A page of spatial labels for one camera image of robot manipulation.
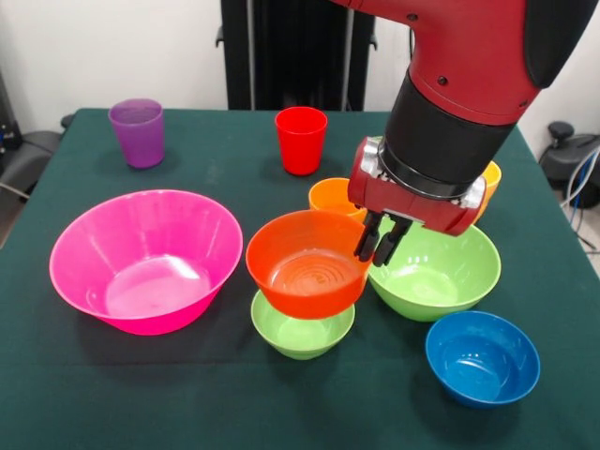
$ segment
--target green bowl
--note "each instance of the green bowl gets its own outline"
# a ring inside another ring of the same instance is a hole
[[[380,235],[392,229],[382,222]],[[434,322],[451,312],[473,307],[498,282],[500,255],[478,228],[460,236],[426,230],[414,223],[387,266],[368,271],[382,300],[398,314]]]
[[[250,308],[252,323],[264,340],[293,359],[321,356],[342,340],[354,323],[354,305],[338,315],[302,320],[282,314],[258,291]]]

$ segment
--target green tablecloth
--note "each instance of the green tablecloth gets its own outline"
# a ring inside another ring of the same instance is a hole
[[[94,204],[138,189],[201,192],[233,211],[247,242],[306,208],[316,180],[347,174],[386,114],[329,114],[322,166],[307,178],[282,170],[273,116],[167,111],[165,160],[134,171],[106,112],[78,112],[0,252],[0,447],[600,448],[600,283],[518,132],[497,156],[503,179],[481,220],[502,277],[478,307],[522,327],[540,352],[540,382],[518,404],[455,404],[428,369],[428,325],[369,286],[351,333],[310,362],[254,332],[242,262],[198,321],[163,337],[124,334],[58,297],[53,242]]]

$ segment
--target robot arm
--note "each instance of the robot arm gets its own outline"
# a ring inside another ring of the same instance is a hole
[[[461,234],[481,173],[538,92],[552,84],[598,0],[332,0],[406,23],[415,52],[381,142],[358,147],[351,202],[365,206],[361,260],[388,263],[413,221]],[[375,248],[383,214],[394,230]]]

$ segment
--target cup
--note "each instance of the cup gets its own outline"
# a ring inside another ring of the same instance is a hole
[[[488,208],[489,200],[496,192],[496,189],[500,184],[500,180],[503,177],[503,171],[500,170],[500,166],[494,161],[489,162],[482,174],[484,178],[486,178],[486,195],[484,196],[484,200],[481,203],[481,209],[479,210],[479,213],[477,213],[475,222],[479,220],[481,216],[483,216],[484,212],[486,211],[486,208]]]
[[[310,188],[308,204],[310,209],[322,209],[344,214],[363,222],[367,215],[365,208],[357,208],[348,200],[348,178],[325,178]]]
[[[293,175],[310,175],[319,169],[327,130],[324,112],[294,106],[275,117],[283,168]]]
[[[144,169],[165,157],[160,103],[146,98],[125,100],[109,110],[109,119],[127,164]]]

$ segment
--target pink bowl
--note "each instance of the pink bowl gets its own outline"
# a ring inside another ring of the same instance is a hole
[[[232,213],[202,195],[146,190],[75,219],[50,256],[50,278],[79,311],[134,335],[198,319],[242,254]]]

